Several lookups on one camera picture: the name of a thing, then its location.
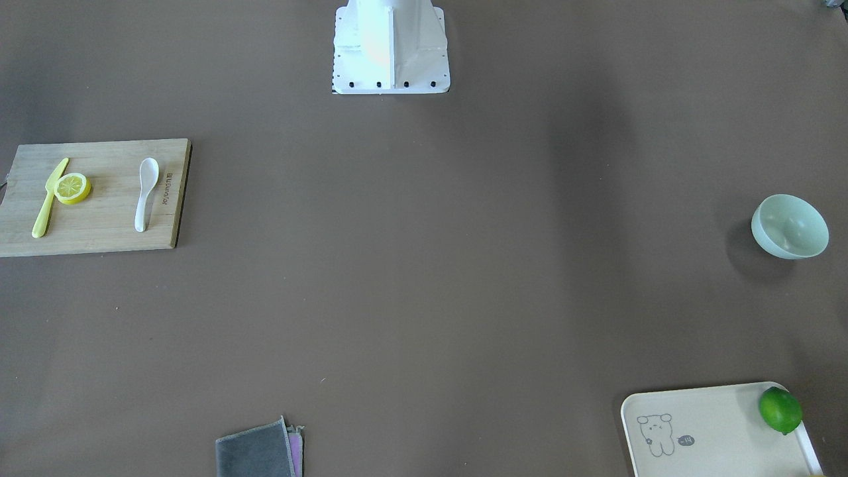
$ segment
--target folded towel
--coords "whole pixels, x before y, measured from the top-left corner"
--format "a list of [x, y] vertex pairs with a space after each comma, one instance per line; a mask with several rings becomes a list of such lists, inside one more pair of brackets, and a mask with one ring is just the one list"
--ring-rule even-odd
[[285, 419], [215, 441], [218, 477], [302, 477], [302, 427]]

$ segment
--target lemon slice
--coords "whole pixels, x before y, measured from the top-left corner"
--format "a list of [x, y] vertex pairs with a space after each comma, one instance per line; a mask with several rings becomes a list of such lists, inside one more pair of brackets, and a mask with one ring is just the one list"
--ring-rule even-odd
[[88, 193], [92, 191], [92, 184], [88, 182], [88, 178], [79, 172], [71, 172], [65, 174], [56, 182], [56, 188], [53, 189], [53, 194], [56, 199], [62, 204], [76, 204], [81, 202]]

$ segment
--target gray cloth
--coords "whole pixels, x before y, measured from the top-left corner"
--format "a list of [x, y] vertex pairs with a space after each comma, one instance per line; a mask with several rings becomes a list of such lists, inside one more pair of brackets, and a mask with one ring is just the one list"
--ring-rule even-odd
[[295, 477], [283, 417], [215, 441], [218, 477]]

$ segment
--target bowl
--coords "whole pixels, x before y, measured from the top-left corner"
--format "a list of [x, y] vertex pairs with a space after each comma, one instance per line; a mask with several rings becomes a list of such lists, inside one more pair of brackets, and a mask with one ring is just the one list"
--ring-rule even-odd
[[828, 224], [815, 207], [788, 194], [766, 197], [750, 221], [754, 239], [766, 252], [788, 260], [810, 258], [828, 246]]

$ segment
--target wooden cutting board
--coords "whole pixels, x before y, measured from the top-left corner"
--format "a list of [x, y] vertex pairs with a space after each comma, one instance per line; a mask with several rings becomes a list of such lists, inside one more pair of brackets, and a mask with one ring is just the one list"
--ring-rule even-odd
[[[188, 139], [19, 146], [0, 204], [0, 256], [174, 248], [190, 153]], [[79, 204], [54, 200], [47, 232], [32, 238], [47, 195], [44, 183], [65, 157], [70, 161], [64, 174], [85, 175], [92, 191]], [[139, 233], [138, 168], [147, 157], [159, 162], [159, 182], [148, 197], [148, 228]]]

